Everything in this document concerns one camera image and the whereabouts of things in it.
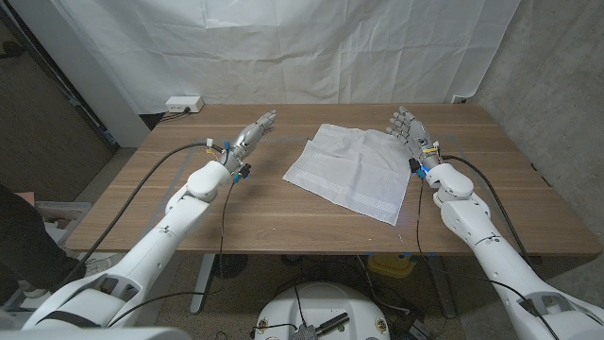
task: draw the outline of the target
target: power outlet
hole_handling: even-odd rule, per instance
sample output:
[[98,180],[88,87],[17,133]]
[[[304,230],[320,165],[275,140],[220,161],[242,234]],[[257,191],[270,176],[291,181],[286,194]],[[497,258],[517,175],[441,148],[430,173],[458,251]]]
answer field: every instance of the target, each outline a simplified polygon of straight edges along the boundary
[[170,113],[181,113],[189,108],[189,112],[197,113],[204,107],[204,101],[199,95],[171,96],[166,102],[166,109]]

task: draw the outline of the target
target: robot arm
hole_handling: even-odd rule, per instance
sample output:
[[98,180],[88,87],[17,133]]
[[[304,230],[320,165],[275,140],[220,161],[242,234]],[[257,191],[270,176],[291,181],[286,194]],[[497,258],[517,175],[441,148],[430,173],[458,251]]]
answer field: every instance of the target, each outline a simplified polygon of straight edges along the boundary
[[276,117],[273,110],[246,127],[236,144],[223,152],[224,161],[210,161],[189,176],[187,183],[169,200],[165,216],[119,263],[63,286],[36,310],[23,329],[133,325],[140,309],[122,318],[120,315],[146,300],[148,290],[178,245],[201,228],[218,186],[228,183],[233,175],[247,176],[250,166],[242,160],[260,138],[273,129]]
[[445,225],[474,252],[494,284],[520,339],[551,339],[553,335],[534,313],[537,310],[560,339],[599,339],[604,333],[604,310],[541,280],[491,222],[487,204],[474,193],[472,180],[451,164],[442,163],[438,142],[404,108],[394,114],[388,133],[401,140],[418,164],[417,173],[437,189],[434,203]]

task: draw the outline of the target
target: white cloth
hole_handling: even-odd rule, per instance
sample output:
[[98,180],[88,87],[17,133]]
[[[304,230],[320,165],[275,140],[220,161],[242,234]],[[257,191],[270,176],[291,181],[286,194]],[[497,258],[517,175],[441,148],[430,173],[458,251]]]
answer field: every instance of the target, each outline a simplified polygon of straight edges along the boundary
[[386,133],[323,124],[283,179],[394,226],[411,175],[409,157]]
[[135,113],[171,95],[450,103],[475,93],[520,2],[50,1]]

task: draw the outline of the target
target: wooden table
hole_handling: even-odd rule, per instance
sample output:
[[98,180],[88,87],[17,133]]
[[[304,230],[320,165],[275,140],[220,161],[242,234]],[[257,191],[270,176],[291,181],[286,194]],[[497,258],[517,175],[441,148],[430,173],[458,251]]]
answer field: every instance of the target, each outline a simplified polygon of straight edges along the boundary
[[[443,154],[462,155],[491,180],[527,251],[539,255],[594,255],[602,250],[577,215],[547,186],[529,160],[479,106],[408,105],[441,142]],[[420,180],[411,177],[395,227],[332,204],[282,179],[323,123],[384,130],[397,105],[206,106],[200,113],[158,125],[67,241],[86,250],[122,207],[133,188],[168,151],[195,141],[234,139],[261,114],[277,109],[276,130],[246,159],[249,179],[235,185],[226,208],[225,253],[366,254],[417,252],[415,223]],[[194,170],[213,159],[205,147],[181,151],[151,176],[99,249],[128,251],[163,216],[167,199]],[[465,165],[457,169],[475,181],[498,229],[510,237],[491,195]],[[221,188],[210,217],[180,250],[215,253],[219,248]],[[425,252],[467,255],[469,248],[449,231],[426,185],[420,240]]]

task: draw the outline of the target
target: white backdrop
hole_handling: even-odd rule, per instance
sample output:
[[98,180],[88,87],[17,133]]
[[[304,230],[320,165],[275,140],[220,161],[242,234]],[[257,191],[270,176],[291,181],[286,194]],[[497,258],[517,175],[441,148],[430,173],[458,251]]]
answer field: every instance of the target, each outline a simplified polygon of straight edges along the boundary
[[519,0],[50,0],[138,114],[471,96]]

